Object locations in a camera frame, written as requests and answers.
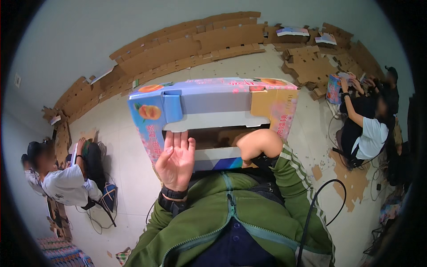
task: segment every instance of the navy shirt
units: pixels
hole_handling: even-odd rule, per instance
[[[276,259],[232,217],[215,242],[186,266],[276,266]]]

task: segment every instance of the plaid cushion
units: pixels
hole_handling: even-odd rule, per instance
[[[110,183],[105,183],[103,196],[101,197],[101,202],[103,202],[104,207],[107,207],[110,212],[113,212],[114,207],[114,197],[116,196],[116,186]]]

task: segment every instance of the hand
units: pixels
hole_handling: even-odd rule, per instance
[[[356,87],[356,88],[358,88],[358,89],[362,90],[362,87],[360,86],[360,82],[359,82],[359,80],[358,80],[358,79],[356,79],[356,78],[350,78],[350,80],[351,80],[351,83],[352,83],[352,85],[353,85],[354,87]]]
[[[188,131],[166,132],[164,151],[155,164],[157,173],[164,186],[174,191],[188,188],[194,168],[196,140],[188,138]]]
[[[77,142],[77,154],[82,153],[83,145],[85,143],[86,143],[86,138],[84,137],[80,138],[80,140]]]
[[[366,83],[370,86],[375,86],[375,82],[372,79],[367,79]]]
[[[348,84],[347,84],[347,80],[343,77],[340,77],[341,80],[341,87],[342,87],[342,91],[344,93],[348,93]]]
[[[249,166],[251,159],[258,157],[262,152],[269,158],[280,155],[283,148],[283,141],[270,129],[260,129],[243,136],[237,141],[240,148],[240,157],[243,160],[242,167]]]

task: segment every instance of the zipper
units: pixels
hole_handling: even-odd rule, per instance
[[[227,220],[226,220],[225,224],[221,228],[219,228],[213,232],[210,232],[208,234],[204,234],[204,235],[201,235],[201,236],[198,236],[195,238],[191,238],[191,239],[188,239],[186,241],[183,241],[183,242],[180,242],[180,243],[174,245],[173,247],[168,249],[166,251],[166,253],[164,254],[161,266],[164,266],[164,262],[166,260],[167,255],[173,249],[176,249],[177,253],[181,253],[181,252],[189,250],[195,246],[198,246],[200,244],[203,244],[203,243],[206,243],[206,242],[209,242],[209,241],[212,241],[213,239],[215,239],[221,233],[221,231],[227,226],[227,224],[230,222],[231,217],[234,217],[239,223],[244,225],[245,229],[251,235],[257,236],[257,237],[262,238],[262,239],[267,239],[269,241],[276,242],[279,244],[284,244],[284,245],[288,246],[289,248],[291,248],[294,252],[296,251],[297,247],[299,247],[301,245],[300,242],[292,240],[287,236],[284,236],[284,235],[276,233],[274,231],[267,230],[267,229],[258,227],[256,225],[245,223],[245,222],[241,221],[237,217],[237,213],[236,213],[236,198],[233,195],[233,187],[231,185],[231,179],[227,175],[227,173],[221,172],[221,174],[222,174],[222,177],[223,177],[225,184],[227,186],[226,195],[227,195],[227,200],[228,200],[228,216],[227,216]],[[308,250],[308,251],[313,252],[313,253],[330,255],[330,253],[328,253],[328,252],[321,251],[321,250],[318,250],[318,249],[315,249],[315,248],[312,248],[312,247],[306,246],[306,245],[304,245],[303,249]]]
[[[227,187],[226,194],[227,194],[227,199],[228,199],[228,216],[227,216],[227,220],[226,220],[225,224],[221,228],[219,228],[213,232],[210,232],[208,234],[204,234],[204,235],[201,235],[201,236],[198,236],[195,238],[191,238],[191,239],[188,239],[186,241],[183,241],[183,242],[180,242],[180,243],[174,245],[173,247],[168,249],[166,251],[166,253],[164,254],[161,266],[164,266],[164,262],[166,260],[167,255],[173,249],[176,249],[177,253],[181,253],[181,252],[186,251],[192,247],[198,246],[200,244],[203,244],[203,243],[206,243],[206,242],[209,242],[209,241],[215,239],[220,234],[220,232],[224,229],[224,227],[226,227],[227,224],[230,222],[231,217],[235,216],[235,214],[236,214],[236,210],[235,210],[236,201],[235,201],[233,193],[231,191],[232,185],[231,185],[230,177],[228,175],[226,175],[224,172],[221,172],[221,174],[222,174],[222,177],[224,179],[225,185]]]

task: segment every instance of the watch strap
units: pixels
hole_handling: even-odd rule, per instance
[[[163,185],[161,192],[168,198],[182,200],[187,196],[188,188],[185,191],[174,191]]]

